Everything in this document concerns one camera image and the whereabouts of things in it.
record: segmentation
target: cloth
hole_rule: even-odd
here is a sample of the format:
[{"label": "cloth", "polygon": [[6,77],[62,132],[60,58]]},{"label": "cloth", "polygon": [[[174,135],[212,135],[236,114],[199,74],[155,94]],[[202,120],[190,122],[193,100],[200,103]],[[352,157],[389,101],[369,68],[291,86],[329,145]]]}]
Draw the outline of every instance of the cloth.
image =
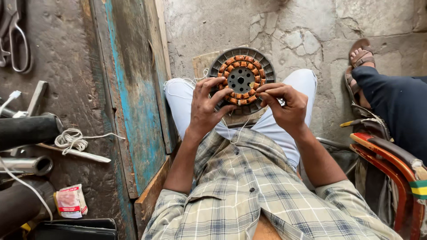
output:
[{"label": "cloth", "polygon": [[351,72],[396,145],[427,164],[427,77],[386,76],[373,67]]},{"label": "cloth", "polygon": [[[288,77],[301,87],[308,83],[311,96],[305,94],[311,106],[316,89],[312,76],[310,70],[299,70]],[[180,91],[172,91],[178,85]],[[165,94],[183,137],[191,98],[182,98],[185,84],[168,86]],[[350,181],[319,187],[317,195],[309,191],[296,175],[296,162],[287,158],[289,150],[278,143],[286,136],[272,139],[262,128],[255,129],[243,129],[240,136],[233,131],[231,141],[239,139],[235,144],[225,138],[228,132],[220,124],[208,133],[196,154],[197,187],[189,196],[162,190],[142,239],[251,239],[261,211],[284,239],[400,239],[370,211]]]},{"label": "cloth", "polygon": [[[291,85],[294,89],[308,96],[307,114],[305,123],[310,126],[311,111],[313,109],[314,96],[317,88],[317,78],[312,70],[300,69],[292,72],[283,83]],[[173,120],[181,138],[184,138],[185,130],[190,124],[191,101],[193,89],[188,82],[181,78],[167,81],[164,87],[166,99],[169,103]],[[273,112],[268,109],[258,122],[252,126],[252,130],[260,132],[273,139],[283,149],[290,164],[296,168],[299,163],[300,154],[294,139],[283,128],[276,124]],[[231,139],[238,130],[228,129],[223,122],[215,127],[221,136]]]}]

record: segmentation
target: center hole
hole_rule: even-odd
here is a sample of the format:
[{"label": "center hole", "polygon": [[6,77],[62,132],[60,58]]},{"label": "center hole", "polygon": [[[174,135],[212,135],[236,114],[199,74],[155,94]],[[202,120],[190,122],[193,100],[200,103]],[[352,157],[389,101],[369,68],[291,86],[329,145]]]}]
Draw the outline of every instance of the center hole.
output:
[{"label": "center hole", "polygon": [[244,83],[244,81],[245,81],[245,79],[244,79],[244,78],[242,78],[242,77],[240,77],[240,78],[238,78],[238,79],[237,79],[237,81],[238,81],[240,84],[243,84],[243,83]]}]

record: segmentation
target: copper winding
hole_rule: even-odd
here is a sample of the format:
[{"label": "copper winding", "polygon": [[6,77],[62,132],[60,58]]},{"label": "copper winding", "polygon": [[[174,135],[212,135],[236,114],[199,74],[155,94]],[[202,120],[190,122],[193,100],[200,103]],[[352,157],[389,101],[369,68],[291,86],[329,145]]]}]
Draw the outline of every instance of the copper winding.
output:
[{"label": "copper winding", "polygon": [[237,55],[227,59],[218,70],[218,77],[225,77],[225,81],[218,84],[218,89],[230,88],[228,85],[228,76],[237,67],[247,67],[254,74],[253,88],[245,94],[231,93],[226,95],[224,100],[235,105],[252,103],[260,96],[260,94],[256,93],[256,89],[266,83],[266,75],[261,63],[251,56]]}]

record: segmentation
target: green tape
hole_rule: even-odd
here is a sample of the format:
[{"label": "green tape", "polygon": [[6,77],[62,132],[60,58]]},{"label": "green tape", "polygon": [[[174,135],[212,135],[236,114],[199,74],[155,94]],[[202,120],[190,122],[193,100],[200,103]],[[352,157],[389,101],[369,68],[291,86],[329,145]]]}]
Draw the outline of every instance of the green tape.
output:
[{"label": "green tape", "polygon": [[413,193],[414,197],[418,198],[418,199],[427,199],[427,195],[419,195],[419,194],[415,194]]},{"label": "green tape", "polygon": [[427,180],[423,181],[410,181],[409,186],[418,188],[418,187],[427,187]]}]

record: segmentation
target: light blue jeans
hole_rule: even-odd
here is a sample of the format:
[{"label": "light blue jeans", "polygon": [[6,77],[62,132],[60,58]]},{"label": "light blue jeans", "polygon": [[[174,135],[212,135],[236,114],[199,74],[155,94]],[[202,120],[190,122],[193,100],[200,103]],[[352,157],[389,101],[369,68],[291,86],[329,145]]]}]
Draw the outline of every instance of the light blue jeans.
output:
[{"label": "light blue jeans", "polygon": [[[166,99],[169,103],[173,120],[175,121],[176,128],[181,138],[184,138],[185,130],[190,124],[193,90],[188,83],[189,82],[187,80],[174,78],[167,81],[167,84],[164,87]],[[311,121],[311,111],[313,109],[314,96],[317,89],[316,75],[312,70],[300,69],[292,72],[283,81],[283,83],[291,85],[297,91],[300,91],[308,96],[305,123],[307,126],[309,126]],[[297,167],[300,154],[296,147],[295,141],[285,130],[283,130],[283,128],[277,125],[271,109],[268,109],[262,115],[258,122],[252,127],[252,130],[260,132],[274,140],[283,149],[290,164],[294,168]],[[229,129],[228,133],[227,127],[222,122],[215,126],[215,131],[229,140],[235,133],[238,134],[238,129]]]}]

